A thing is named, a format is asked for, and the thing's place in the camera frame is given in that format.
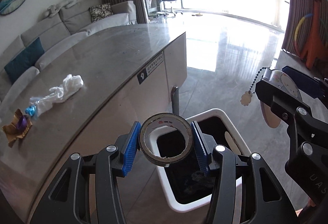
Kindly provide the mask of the round cartoon keychain case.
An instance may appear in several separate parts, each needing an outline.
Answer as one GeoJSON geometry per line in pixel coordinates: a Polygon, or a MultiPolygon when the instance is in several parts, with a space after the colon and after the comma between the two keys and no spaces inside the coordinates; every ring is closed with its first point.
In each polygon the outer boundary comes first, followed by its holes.
{"type": "Polygon", "coordinates": [[[271,128],[277,128],[281,121],[289,123],[296,109],[304,106],[300,91],[291,77],[269,67],[258,70],[250,88],[241,96],[241,104],[248,106],[253,95],[260,101],[263,118],[271,128]]]}

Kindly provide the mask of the brown torn paper wrapper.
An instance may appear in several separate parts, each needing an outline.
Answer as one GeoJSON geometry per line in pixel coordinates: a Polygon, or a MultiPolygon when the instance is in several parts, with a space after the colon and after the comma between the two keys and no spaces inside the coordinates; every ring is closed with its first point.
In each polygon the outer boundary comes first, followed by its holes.
{"type": "Polygon", "coordinates": [[[20,109],[15,111],[12,122],[2,126],[8,141],[8,147],[12,147],[18,139],[23,139],[33,126],[31,119],[22,113],[20,109]]]}

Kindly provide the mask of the dark tape roll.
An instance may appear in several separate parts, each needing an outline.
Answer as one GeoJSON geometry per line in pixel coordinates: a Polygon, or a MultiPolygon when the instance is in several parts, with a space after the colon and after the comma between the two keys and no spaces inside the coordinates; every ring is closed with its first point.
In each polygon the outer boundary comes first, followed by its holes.
{"type": "Polygon", "coordinates": [[[186,158],[193,147],[191,125],[181,116],[158,113],[142,125],[139,144],[153,164],[167,167],[186,158]]]}

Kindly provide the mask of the purple plastic lid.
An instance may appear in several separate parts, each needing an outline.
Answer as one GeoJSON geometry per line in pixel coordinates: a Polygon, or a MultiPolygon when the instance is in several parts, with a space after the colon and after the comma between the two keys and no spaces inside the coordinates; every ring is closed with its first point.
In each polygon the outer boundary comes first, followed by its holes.
{"type": "Polygon", "coordinates": [[[22,115],[17,124],[16,124],[16,129],[20,132],[23,132],[27,127],[27,117],[25,115],[22,115]]]}

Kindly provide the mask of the blue snack wrapper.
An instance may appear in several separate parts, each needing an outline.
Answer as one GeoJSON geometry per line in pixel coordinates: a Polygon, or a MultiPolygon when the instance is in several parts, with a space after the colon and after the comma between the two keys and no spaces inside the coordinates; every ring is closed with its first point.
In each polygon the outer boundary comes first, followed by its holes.
{"type": "Polygon", "coordinates": [[[31,118],[37,118],[37,106],[35,104],[30,105],[25,109],[25,114],[31,118]]]}

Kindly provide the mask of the white trash bin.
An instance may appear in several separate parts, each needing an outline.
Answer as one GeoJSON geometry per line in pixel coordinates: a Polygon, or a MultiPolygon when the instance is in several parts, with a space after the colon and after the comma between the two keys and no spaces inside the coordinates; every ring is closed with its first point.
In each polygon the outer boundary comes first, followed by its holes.
{"type": "Polygon", "coordinates": [[[159,113],[144,123],[140,141],[157,173],[169,207],[179,213],[210,202],[214,167],[212,150],[223,145],[235,154],[251,151],[221,109],[210,109],[184,119],[159,113]]]}

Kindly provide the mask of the orange dinosaur hoop toy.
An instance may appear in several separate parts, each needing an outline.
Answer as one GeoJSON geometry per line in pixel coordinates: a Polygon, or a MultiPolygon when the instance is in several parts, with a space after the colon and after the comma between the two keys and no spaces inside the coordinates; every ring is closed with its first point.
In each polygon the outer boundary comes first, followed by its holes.
{"type": "Polygon", "coordinates": [[[314,4],[312,13],[304,15],[300,19],[294,32],[294,49],[298,57],[305,60],[305,65],[309,70],[313,68],[313,65],[317,59],[327,61],[327,41],[323,43],[320,38],[320,25],[325,27],[323,20],[320,18],[321,2],[322,0],[313,0],[314,4]],[[304,21],[309,17],[312,17],[310,31],[306,38],[306,42],[300,51],[297,45],[298,33],[300,32],[304,21]]]}

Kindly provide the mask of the table label sticker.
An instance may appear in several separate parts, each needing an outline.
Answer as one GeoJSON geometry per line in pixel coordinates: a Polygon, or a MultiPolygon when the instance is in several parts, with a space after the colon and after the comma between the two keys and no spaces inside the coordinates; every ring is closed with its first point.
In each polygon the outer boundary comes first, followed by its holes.
{"type": "Polygon", "coordinates": [[[138,74],[138,83],[141,85],[148,76],[153,73],[157,67],[164,61],[163,52],[160,52],[152,61],[150,61],[138,74]]]}

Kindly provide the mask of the teal rectangular cushion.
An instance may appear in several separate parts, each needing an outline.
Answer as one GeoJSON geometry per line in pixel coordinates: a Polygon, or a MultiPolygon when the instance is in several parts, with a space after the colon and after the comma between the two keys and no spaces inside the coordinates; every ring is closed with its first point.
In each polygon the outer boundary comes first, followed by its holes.
{"type": "Polygon", "coordinates": [[[34,66],[44,53],[41,40],[38,37],[13,60],[9,61],[4,69],[11,83],[15,83],[26,70],[34,66]]]}

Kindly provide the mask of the grey fabric sofa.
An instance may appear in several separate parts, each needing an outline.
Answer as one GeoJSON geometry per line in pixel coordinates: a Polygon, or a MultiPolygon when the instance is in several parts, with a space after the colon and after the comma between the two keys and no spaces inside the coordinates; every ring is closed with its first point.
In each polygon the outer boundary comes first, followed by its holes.
{"type": "Polygon", "coordinates": [[[33,79],[61,54],[99,31],[137,23],[133,1],[112,5],[111,15],[93,20],[91,9],[99,9],[100,6],[100,0],[84,0],[70,8],[63,7],[54,17],[46,18],[18,35],[1,52],[1,118],[33,79]],[[38,38],[44,54],[37,54],[35,64],[28,66],[14,83],[11,82],[5,66],[25,52],[38,38]]]}

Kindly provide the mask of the right floral cushion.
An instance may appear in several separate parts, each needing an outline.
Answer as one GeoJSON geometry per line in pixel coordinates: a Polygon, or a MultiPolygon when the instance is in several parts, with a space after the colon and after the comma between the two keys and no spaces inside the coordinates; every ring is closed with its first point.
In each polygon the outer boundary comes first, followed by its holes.
{"type": "Polygon", "coordinates": [[[114,14],[109,3],[92,6],[89,8],[89,12],[92,22],[97,22],[114,14]]]}

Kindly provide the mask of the grey plush toy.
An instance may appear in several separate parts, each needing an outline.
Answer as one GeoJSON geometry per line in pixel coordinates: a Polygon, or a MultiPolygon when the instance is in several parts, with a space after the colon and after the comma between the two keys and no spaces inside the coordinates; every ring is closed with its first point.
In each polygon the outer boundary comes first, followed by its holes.
{"type": "Polygon", "coordinates": [[[59,11],[62,8],[68,9],[72,6],[74,6],[78,0],[63,0],[62,2],[56,4],[56,5],[51,5],[49,8],[42,14],[41,19],[46,19],[46,18],[52,18],[56,14],[59,13],[59,11]]]}

